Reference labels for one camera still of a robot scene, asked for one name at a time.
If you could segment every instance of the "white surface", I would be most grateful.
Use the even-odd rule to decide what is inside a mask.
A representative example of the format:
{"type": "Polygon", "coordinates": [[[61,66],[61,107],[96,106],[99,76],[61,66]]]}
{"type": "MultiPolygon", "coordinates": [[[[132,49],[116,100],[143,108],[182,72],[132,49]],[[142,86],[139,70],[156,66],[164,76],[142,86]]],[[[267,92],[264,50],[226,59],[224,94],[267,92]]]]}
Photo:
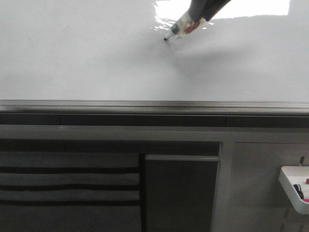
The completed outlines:
{"type": "Polygon", "coordinates": [[[0,0],[0,99],[309,102],[308,1],[239,1],[165,43],[155,0],[0,0]]]}
{"type": "Polygon", "coordinates": [[[309,203],[300,199],[293,185],[302,184],[302,182],[298,182],[300,177],[302,177],[306,181],[308,175],[309,167],[297,166],[283,166],[281,167],[281,172],[279,175],[279,181],[284,191],[289,197],[294,209],[300,214],[309,214],[309,203]]]}

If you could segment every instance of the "marker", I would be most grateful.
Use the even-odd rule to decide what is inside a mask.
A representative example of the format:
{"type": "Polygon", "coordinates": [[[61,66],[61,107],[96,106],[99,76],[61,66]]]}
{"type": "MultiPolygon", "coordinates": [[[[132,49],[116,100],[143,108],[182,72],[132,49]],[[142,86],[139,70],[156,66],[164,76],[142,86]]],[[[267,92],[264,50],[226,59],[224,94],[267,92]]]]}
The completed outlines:
{"type": "Polygon", "coordinates": [[[298,193],[300,199],[309,199],[309,186],[308,185],[300,185],[300,184],[295,184],[293,185],[295,188],[296,192],[298,193]]]}
{"type": "Polygon", "coordinates": [[[174,35],[189,34],[205,21],[211,20],[231,0],[191,0],[191,5],[180,19],[171,27],[168,40],[174,35]]]}

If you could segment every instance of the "gray panel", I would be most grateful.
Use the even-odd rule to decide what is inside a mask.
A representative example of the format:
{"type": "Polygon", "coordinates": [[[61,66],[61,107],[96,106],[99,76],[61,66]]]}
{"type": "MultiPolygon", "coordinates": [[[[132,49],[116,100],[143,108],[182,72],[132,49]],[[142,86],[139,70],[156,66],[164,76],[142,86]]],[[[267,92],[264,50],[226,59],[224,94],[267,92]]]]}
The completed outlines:
{"type": "Polygon", "coordinates": [[[108,141],[306,143],[308,129],[0,125],[0,138],[108,141]]]}
{"type": "Polygon", "coordinates": [[[227,232],[309,231],[309,218],[292,207],[278,177],[283,165],[309,160],[305,144],[236,145],[230,178],[227,232]]]}
{"type": "Polygon", "coordinates": [[[147,231],[210,231],[217,164],[146,160],[147,231]]]}

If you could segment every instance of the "white plastic holder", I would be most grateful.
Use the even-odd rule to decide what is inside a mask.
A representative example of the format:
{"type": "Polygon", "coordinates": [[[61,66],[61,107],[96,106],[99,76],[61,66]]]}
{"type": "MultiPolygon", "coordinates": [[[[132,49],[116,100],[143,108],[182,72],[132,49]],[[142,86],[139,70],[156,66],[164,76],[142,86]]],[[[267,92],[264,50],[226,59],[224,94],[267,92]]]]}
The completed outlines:
{"type": "Polygon", "coordinates": [[[306,186],[306,179],[309,178],[309,167],[307,166],[283,166],[279,175],[279,181],[288,195],[294,209],[300,214],[309,214],[309,203],[303,201],[293,185],[301,184],[306,186]]]}

